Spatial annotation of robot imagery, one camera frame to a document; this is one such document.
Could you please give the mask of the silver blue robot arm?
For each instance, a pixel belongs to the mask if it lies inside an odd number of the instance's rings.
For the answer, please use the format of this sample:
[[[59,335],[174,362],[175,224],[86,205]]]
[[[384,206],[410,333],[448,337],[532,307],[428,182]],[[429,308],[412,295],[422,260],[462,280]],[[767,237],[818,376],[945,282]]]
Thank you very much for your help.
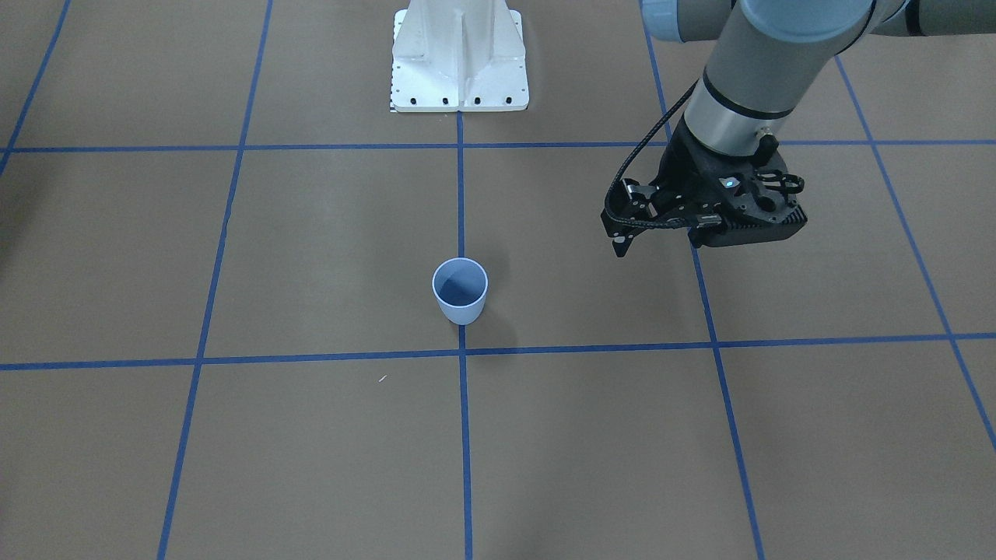
[[[778,135],[822,68],[869,34],[994,32],[992,1],[643,1],[640,14],[655,39],[713,49],[609,185],[600,217],[618,257],[652,230],[697,248],[792,237],[805,181]]]

